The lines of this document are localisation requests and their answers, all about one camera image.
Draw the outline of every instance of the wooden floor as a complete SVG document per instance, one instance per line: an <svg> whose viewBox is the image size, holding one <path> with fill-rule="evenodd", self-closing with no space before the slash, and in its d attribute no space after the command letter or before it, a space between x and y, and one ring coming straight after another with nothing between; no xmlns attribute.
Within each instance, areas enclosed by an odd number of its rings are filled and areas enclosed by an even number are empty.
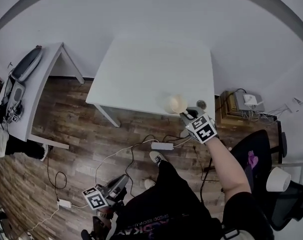
<svg viewBox="0 0 303 240"><path fill-rule="evenodd" d="M66 174L67 186L57 190L57 194L76 206L86 205L81 192L95 185L96 168L106 156L141 142L149 134L162 140L167 134L178 136L184 129L179 118L113 109L121 121L121 128L116 128L93 105L86 104L91 84L91 81L80 85L76 80L49 79L33 125L34 134L70 145L69 150L54 148L51 151L48 170L52 182L58 171ZM275 124L257 123L251 131L219 128L218 133L228 147L233 147L259 129L267 129L272 147L278 145ZM192 140L163 154L199 197L202 171L193 145L202 166L207 167L210 155L206 146ZM135 161L128 170L134 181L134 196L144 191L144 179L157 178L158 168L149 158L150 149L150 143L134 149ZM131 159L130 149L107 159L97 171L98 183L105 184L123 174ZM224 197L214 170L207 179L203 190L206 206L213 216L221 218ZM57 185L63 186L64 182L60 175ZM7 233L10 239L17 239L22 232L50 217L57 209L57 202L54 187L48 179L47 159L41 162L21 153L0 158L0 199L12 227ZM83 229L92 229L92 215L88 207L60 208L51 220L39 225L32 234L38 240L48 240L48 237L53 240L80 239Z"/></svg>

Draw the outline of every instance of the white cable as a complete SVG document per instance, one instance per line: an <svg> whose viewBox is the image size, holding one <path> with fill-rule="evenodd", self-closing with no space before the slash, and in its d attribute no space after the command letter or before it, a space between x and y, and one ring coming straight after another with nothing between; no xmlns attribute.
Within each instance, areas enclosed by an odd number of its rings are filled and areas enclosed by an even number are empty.
<svg viewBox="0 0 303 240"><path fill-rule="evenodd" d="M60 209L60 206L58 205L58 209L50 216L50 218L45 218L42 222L38 222L36 226L34 226L32 229L29 229L29 230L27 230L27 231L28 231L28 232L29 232L29 231L33 231L39 224L42 224L42 223L44 223L45 221L50 220L50 219L55 215L55 213L57 213L57 212L59 211L59 209Z"/></svg>
<svg viewBox="0 0 303 240"><path fill-rule="evenodd" d="M179 143L178 145L175 145L175 146L173 146L173 147L176 148L176 147L178 147L178 146L180 146L180 145L183 145L184 143L189 142L191 139L192 139L192 137L190 137L189 139L185 140L184 142Z"/></svg>
<svg viewBox="0 0 303 240"><path fill-rule="evenodd" d="M142 143L140 143L140 144L143 144L143 143L146 143L146 142L152 142L152 141L154 141L154 142L159 142L157 139L149 139L149 140L146 140L146 141L144 141L144 142L142 142ZM100 163L100 165L98 165L98 167L97 167L97 169L96 169L96 172L95 172L95 186L97 185L97 182L96 182L97 171L98 171L99 167L101 167L101 165L105 162L105 160L106 160L107 158L110 158L110 157L114 156L114 155L117 155L119 152L121 152L121 151L123 151L123 150L131 149L133 146L136 146L136 144L135 144L135 145L132 145L132 146L129 146L129 147L122 148L121 150L117 151L116 153L107 156L107 157Z"/></svg>
<svg viewBox="0 0 303 240"><path fill-rule="evenodd" d="M87 204L87 205L85 205L85 206L83 206L83 207L79 207L79 206L77 206L77 205L73 205L73 204L72 204L71 206L76 207L76 208L79 208L79 209L83 209L83 208L87 207L87 206L88 206L88 204Z"/></svg>

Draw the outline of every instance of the table leg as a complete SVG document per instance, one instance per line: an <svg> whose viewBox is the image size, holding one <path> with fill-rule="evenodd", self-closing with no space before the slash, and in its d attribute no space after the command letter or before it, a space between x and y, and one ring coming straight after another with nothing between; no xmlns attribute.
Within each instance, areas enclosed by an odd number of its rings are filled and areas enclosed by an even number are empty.
<svg viewBox="0 0 303 240"><path fill-rule="evenodd" d="M67 145L67 144L63 144L63 143L60 143L60 142L52 141L50 139L42 138L42 137L39 137L39 136L36 136L36 135L33 135L33 134L30 134L29 137L28 137L28 139L30 141L33 141L33 142L47 144L49 146L54 146L54 147L62 148L62 149L66 149L66 150L69 150L69 148L70 148L70 146Z"/></svg>
<svg viewBox="0 0 303 240"><path fill-rule="evenodd" d="M61 48L61 56L65 60L67 65L71 68L71 70L73 71L73 73L74 73L75 77L78 79L78 81L81 84L85 83L85 80L83 79L80 71L75 66L74 62L72 61L71 57L68 55L68 53L66 52L64 47Z"/></svg>
<svg viewBox="0 0 303 240"><path fill-rule="evenodd" d="M94 106L102 113L114 126L121 127L121 122L119 122L116 116L110 111L106 106L101 106L94 104Z"/></svg>

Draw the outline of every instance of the person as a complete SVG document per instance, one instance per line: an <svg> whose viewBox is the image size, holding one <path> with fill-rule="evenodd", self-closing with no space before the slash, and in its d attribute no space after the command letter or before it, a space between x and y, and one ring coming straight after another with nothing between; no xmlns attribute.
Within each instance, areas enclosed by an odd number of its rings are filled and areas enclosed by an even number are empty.
<svg viewBox="0 0 303 240"><path fill-rule="evenodd" d="M19 152L26 154L28 157L44 161L49 152L49 147L46 144L40 146L37 142L31 140L22 141L10 135L0 124L0 158Z"/></svg>
<svg viewBox="0 0 303 240"><path fill-rule="evenodd" d="M150 158L159 167L157 181L146 180L148 189L120 211L111 240L274 239L240 164L217 137L208 140L206 145L225 194L222 223L211 218L208 209L175 168L160 153L152 151ZM99 239L105 239L111 228L107 218L113 210L104 207L100 211L103 215L96 217L103 228Z"/></svg>

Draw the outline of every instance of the black t-shirt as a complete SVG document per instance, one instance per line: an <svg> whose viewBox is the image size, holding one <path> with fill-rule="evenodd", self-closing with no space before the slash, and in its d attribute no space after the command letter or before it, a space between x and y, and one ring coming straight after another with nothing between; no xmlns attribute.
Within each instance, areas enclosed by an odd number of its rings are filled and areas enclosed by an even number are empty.
<svg viewBox="0 0 303 240"><path fill-rule="evenodd" d="M179 195L156 187L133 198L119 214L111 240L202 239L220 240L221 223L195 199L181 200ZM273 230L250 193L234 195L225 205L223 224L249 232L256 240L274 239Z"/></svg>

